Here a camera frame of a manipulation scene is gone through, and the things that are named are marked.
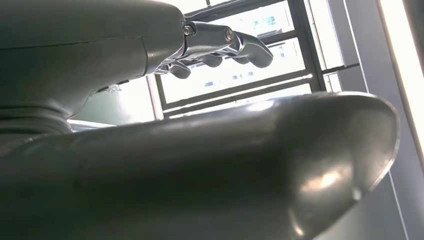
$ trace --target screw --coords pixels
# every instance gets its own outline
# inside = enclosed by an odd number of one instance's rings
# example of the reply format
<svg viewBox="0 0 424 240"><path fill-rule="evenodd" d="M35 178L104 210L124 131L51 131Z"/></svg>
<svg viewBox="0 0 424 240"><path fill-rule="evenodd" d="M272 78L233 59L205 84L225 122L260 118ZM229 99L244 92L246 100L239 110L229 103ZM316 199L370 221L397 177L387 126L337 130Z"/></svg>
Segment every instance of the screw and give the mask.
<svg viewBox="0 0 424 240"><path fill-rule="evenodd" d="M195 34L195 30L191 26L185 26L182 31L185 36L193 36Z"/></svg>
<svg viewBox="0 0 424 240"><path fill-rule="evenodd" d="M231 43L233 41L233 39L234 39L234 32L233 32L233 30L231 30L230 28L227 28L225 30L225 41L227 43Z"/></svg>

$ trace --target robotic hand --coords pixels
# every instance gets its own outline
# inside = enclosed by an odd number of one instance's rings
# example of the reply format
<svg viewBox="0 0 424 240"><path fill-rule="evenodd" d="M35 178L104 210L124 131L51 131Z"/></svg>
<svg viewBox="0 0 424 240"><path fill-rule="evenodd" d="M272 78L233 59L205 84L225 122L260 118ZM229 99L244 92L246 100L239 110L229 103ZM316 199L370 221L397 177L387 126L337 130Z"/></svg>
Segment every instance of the robotic hand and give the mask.
<svg viewBox="0 0 424 240"><path fill-rule="evenodd" d="M258 38L228 26L192 21L185 24L183 31L184 46L167 58L155 73L171 73L185 79L191 72L187 65L196 62L215 68L228 57L240 64L252 63L265 68L273 61L273 54Z"/></svg>

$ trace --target window pane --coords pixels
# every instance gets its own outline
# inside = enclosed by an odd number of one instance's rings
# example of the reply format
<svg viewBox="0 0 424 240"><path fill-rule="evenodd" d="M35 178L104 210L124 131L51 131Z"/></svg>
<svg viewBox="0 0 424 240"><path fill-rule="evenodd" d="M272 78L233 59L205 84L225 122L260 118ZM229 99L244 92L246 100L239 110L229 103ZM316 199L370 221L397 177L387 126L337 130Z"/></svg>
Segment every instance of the window pane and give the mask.
<svg viewBox="0 0 424 240"><path fill-rule="evenodd" d="M270 100L270 99L274 99L274 98L281 98L281 97L288 97L288 96L295 96L295 95L304 95L304 94L311 94L311 93L312 93L311 86L309 85L309 83L306 83L306 84L302 84L302 85L299 85L299 86L294 86L294 87L290 87L290 88L286 88L286 89L262 94L262 95L259 95L259 96L254 96L254 97L249 97L249 98L246 98L246 99L238 100L237 102L236 101L229 102L229 103L226 103L226 104L222 104L222 105L218 105L218 106L212 106L212 107L208 107L208 108L205 108L205 109L188 112L188 113L185 113L185 114L179 114L179 115L171 116L170 118L179 118L179 117L183 117L183 116L209 113L209 112L223 110L223 109L230 109L230 108L234 108L234 107L242 106L242 105L246 105L246 104L257 103L257 102L260 102L260 101L266 101L266 100Z"/></svg>
<svg viewBox="0 0 424 240"><path fill-rule="evenodd" d="M305 69L297 38L281 42L270 50L274 61L266 68L258 68L251 63L243 65L227 59L217 68L191 66L191 75L187 79L178 79L172 74L162 75L166 102L172 103Z"/></svg>
<svg viewBox="0 0 424 240"><path fill-rule="evenodd" d="M295 29L287 1L221 18L211 23L226 25L234 31L258 38L265 38Z"/></svg>
<svg viewBox="0 0 424 240"><path fill-rule="evenodd" d="M74 120L110 125L126 125L155 120L149 87L145 77L90 97Z"/></svg>
<svg viewBox="0 0 424 240"><path fill-rule="evenodd" d="M321 69L342 66L343 58L327 0L305 0Z"/></svg>
<svg viewBox="0 0 424 240"><path fill-rule="evenodd" d="M325 87L329 93L338 93L342 91L339 74L337 72L324 75Z"/></svg>
<svg viewBox="0 0 424 240"><path fill-rule="evenodd" d="M191 13L207 7L206 0L155 0L167 4L172 4L179 8L183 14Z"/></svg>

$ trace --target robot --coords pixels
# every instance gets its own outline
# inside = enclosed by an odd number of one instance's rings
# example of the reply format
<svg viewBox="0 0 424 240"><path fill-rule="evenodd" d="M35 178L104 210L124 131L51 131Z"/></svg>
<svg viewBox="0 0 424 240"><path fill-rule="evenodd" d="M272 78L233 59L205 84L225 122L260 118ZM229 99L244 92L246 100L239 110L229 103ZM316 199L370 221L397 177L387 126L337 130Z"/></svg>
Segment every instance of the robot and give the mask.
<svg viewBox="0 0 424 240"><path fill-rule="evenodd" d="M370 193L399 145L390 103L273 99L72 133L108 86L273 60L256 37L152 0L0 2L0 239L284 239L322 234Z"/></svg>

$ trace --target window frame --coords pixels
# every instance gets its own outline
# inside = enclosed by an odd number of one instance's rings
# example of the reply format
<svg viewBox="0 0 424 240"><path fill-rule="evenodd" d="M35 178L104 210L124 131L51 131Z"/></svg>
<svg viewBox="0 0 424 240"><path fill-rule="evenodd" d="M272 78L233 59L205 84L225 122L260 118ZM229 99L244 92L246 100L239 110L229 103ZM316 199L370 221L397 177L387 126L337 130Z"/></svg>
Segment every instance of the window frame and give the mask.
<svg viewBox="0 0 424 240"><path fill-rule="evenodd" d="M288 3L294 30L278 33L272 36L267 36L261 38L261 41L265 45L269 46L272 44L297 38L300 46L300 51L302 53L305 69L169 103L166 101L161 76L155 75L161 107L164 111L164 117L169 118L170 116L185 114L204 108L214 107L217 105L236 101L237 99L241 100L244 98L255 97L258 95L271 93L274 91L282 90L285 88L291 88L302 84L309 84L313 93L319 91L326 91L326 84L323 76L323 71L321 70L318 52L315 47L315 42L309 25L306 6L303 0L231 0L214 6L210 6L210 4L208 4L207 8L187 13L186 21L211 22L284 1L287 1ZM225 97L228 95L237 94L242 91L251 90L258 87L266 87L267 85L276 84L307 75L312 75L312 77L296 80L293 82L282 83L277 86L271 86L264 89L251 91L248 93ZM215 98L221 99L196 104L202 101L207 101Z"/></svg>

